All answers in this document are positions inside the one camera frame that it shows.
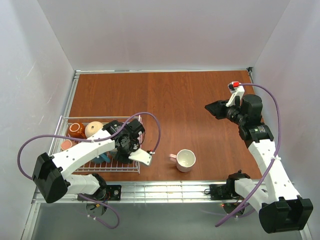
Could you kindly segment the beige round mug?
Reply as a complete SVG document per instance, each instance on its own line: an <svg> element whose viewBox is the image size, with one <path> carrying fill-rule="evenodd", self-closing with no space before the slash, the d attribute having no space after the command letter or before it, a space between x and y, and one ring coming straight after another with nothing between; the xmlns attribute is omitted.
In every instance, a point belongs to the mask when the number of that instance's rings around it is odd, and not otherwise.
<svg viewBox="0 0 320 240"><path fill-rule="evenodd" d="M86 138L93 136L96 132L103 128L103 124L99 121L90 122L84 130Z"/></svg>

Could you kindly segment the orange brown mug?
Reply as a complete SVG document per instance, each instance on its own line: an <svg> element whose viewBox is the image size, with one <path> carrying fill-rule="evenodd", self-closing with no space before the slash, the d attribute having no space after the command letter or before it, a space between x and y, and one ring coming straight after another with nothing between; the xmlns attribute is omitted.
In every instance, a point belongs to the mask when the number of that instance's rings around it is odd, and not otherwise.
<svg viewBox="0 0 320 240"><path fill-rule="evenodd" d="M72 123L67 130L67 133L72 138L86 139L85 126L81 122Z"/></svg>

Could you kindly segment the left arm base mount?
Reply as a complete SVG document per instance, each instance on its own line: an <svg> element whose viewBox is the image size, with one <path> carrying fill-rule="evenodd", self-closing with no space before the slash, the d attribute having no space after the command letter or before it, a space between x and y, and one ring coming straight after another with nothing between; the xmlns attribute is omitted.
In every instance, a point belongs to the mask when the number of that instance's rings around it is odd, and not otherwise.
<svg viewBox="0 0 320 240"><path fill-rule="evenodd" d="M121 185L108 185L104 196L101 199L96 200L105 204L107 204L109 201L119 201L121 199L121 193ZM89 215L93 215L95 217L100 217L108 211L106 206L95 202L87 202L85 209Z"/></svg>

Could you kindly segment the pink faceted mug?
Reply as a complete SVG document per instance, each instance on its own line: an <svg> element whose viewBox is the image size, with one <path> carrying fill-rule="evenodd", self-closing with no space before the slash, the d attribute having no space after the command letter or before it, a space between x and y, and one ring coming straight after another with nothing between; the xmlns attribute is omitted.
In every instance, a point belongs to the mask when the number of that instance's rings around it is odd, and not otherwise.
<svg viewBox="0 0 320 240"><path fill-rule="evenodd" d="M182 149L177 154L170 154L169 159L173 161L176 168L182 172L189 172L196 163L195 154L189 149Z"/></svg>

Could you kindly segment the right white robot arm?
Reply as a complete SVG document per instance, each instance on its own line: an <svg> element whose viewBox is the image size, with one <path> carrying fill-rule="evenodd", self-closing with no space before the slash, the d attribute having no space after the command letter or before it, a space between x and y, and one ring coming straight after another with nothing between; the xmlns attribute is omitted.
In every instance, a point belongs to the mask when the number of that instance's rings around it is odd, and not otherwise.
<svg viewBox="0 0 320 240"><path fill-rule="evenodd" d="M234 104L218 100L204 107L216 119L235 123L239 135L255 159L262 174L263 186L238 171L228 176L225 189L239 195L257 211L263 230L268 233L303 230L312 211L310 199L302 198L290 181L270 128L262 122L262 99L255 94L236 96Z"/></svg>

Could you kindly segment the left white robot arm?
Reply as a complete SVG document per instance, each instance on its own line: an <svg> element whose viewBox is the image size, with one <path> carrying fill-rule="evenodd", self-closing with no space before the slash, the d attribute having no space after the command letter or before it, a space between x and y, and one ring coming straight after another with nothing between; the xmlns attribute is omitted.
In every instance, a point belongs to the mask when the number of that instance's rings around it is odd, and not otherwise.
<svg viewBox="0 0 320 240"><path fill-rule="evenodd" d="M106 198L108 187L97 173L77 175L74 171L101 154L116 150L118 161L133 161L149 166L152 156L141 149L139 137L145 128L137 120L129 123L113 120L75 146L36 160L32 180L47 203L54 203L66 194L85 194L94 200Z"/></svg>

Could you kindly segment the light blue mug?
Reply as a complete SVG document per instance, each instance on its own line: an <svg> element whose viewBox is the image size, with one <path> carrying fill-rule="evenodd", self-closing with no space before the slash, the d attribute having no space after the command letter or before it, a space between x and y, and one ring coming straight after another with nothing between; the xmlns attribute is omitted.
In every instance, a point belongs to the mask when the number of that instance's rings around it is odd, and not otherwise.
<svg viewBox="0 0 320 240"><path fill-rule="evenodd" d="M102 163L110 163L111 160L110 158L108 157L108 154L107 153L102 153L100 154L99 156L93 158L91 160L91 162L95 163L95 164L102 164Z"/></svg>

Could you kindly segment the blue bear mug yellow inside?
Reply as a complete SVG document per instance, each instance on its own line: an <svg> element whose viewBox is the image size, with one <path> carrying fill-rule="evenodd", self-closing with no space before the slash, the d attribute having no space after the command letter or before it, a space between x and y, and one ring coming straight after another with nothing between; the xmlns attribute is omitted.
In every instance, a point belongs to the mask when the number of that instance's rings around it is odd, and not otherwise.
<svg viewBox="0 0 320 240"><path fill-rule="evenodd" d="M112 157L112 159L117 160L118 159L118 150L117 149L113 149L111 151L108 152L108 154Z"/></svg>

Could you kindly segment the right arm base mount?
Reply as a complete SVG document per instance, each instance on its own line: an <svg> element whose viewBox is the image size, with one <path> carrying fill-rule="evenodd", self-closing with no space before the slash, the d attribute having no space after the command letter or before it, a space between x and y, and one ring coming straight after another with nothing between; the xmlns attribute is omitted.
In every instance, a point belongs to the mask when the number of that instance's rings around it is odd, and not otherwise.
<svg viewBox="0 0 320 240"><path fill-rule="evenodd" d="M203 192L210 196L211 200L222 201L222 208L226 214L230 214L244 199L237 193L232 193L226 184L210 184Z"/></svg>

